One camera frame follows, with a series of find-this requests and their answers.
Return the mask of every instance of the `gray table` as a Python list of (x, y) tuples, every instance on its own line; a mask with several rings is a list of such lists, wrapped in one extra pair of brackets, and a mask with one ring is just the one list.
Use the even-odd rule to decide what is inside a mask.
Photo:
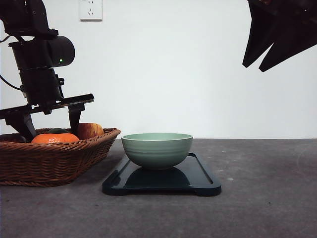
[(316, 238), (317, 140), (195, 139), (222, 183), (215, 197), (108, 196), (102, 183), (124, 155), (69, 185), (2, 186), (2, 238)]

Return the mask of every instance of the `wall socket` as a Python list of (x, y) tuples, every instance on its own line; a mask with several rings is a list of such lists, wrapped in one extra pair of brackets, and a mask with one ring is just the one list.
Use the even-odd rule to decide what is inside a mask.
[(103, 0), (79, 0), (80, 20), (102, 20)]

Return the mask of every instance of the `tray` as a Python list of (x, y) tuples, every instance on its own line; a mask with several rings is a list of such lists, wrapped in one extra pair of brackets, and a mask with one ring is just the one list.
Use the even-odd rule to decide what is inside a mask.
[(150, 191), (215, 196), (221, 193), (221, 184), (197, 153), (189, 153), (182, 163), (167, 170), (147, 170), (125, 156), (103, 183), (103, 193), (107, 195)]

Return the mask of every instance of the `tangerine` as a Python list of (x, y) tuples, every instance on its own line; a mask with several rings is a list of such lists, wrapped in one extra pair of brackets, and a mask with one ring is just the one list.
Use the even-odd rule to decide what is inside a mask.
[(31, 143), (48, 144), (48, 143), (65, 143), (79, 141), (78, 137), (71, 133), (61, 134), (39, 134), (33, 138)]

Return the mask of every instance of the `black metal bracket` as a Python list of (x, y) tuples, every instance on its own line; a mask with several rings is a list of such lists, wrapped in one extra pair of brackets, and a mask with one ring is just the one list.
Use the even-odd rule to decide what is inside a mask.
[[(50, 106), (50, 110), (68, 107), (69, 121), (72, 133), (76, 134), (81, 112), (85, 110), (85, 103), (94, 101), (92, 94), (64, 98), (61, 102), (55, 103)], [(32, 107), (27, 104), (25, 106), (8, 108), (0, 110), (0, 119), (5, 119), (7, 125), (11, 125), (27, 141), (31, 141), (36, 136), (31, 114), (44, 112), (45, 108)]]
[(7, 125), (11, 125), (14, 129), (16, 129), (29, 142), (36, 136), (36, 131), (30, 114), (11, 114), (5, 118), (5, 122)]
[(81, 112), (85, 110), (85, 105), (82, 102), (71, 103), (68, 105), (68, 114), (71, 132), (77, 135), (77, 129)]

